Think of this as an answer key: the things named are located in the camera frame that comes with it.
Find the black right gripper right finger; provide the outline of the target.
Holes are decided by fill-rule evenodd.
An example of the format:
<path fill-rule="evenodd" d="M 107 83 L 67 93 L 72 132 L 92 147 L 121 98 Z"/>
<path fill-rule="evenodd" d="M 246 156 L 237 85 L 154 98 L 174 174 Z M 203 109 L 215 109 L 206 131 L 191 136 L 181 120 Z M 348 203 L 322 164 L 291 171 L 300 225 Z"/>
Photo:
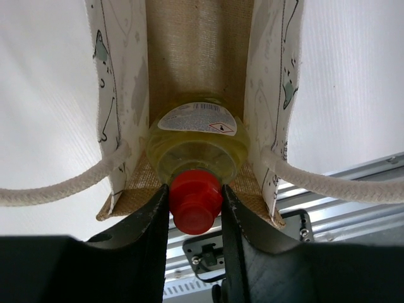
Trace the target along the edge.
<path fill-rule="evenodd" d="M 402 302 L 403 248 L 303 243 L 222 188 L 224 302 Z"/>

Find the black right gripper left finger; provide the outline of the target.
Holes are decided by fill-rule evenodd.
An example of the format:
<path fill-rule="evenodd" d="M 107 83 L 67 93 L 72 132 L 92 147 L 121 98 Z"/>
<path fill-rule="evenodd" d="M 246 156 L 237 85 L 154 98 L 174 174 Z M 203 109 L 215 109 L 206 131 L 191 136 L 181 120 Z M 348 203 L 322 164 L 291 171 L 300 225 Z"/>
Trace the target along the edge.
<path fill-rule="evenodd" d="M 87 241 L 1 238 L 2 302 L 161 302 L 169 189 Z"/>

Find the yellow bottle red cap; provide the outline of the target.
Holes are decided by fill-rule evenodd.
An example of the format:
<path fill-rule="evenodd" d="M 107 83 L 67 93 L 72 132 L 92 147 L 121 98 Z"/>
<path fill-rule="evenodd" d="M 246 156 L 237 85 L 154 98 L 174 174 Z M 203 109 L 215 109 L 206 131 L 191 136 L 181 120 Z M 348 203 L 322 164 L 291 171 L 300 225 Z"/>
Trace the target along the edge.
<path fill-rule="evenodd" d="M 222 209 L 222 186 L 246 162 L 250 139 L 224 97 L 184 93 L 163 107 L 150 127 L 146 156 L 169 186 L 169 211 L 185 234 L 207 232 Z"/>

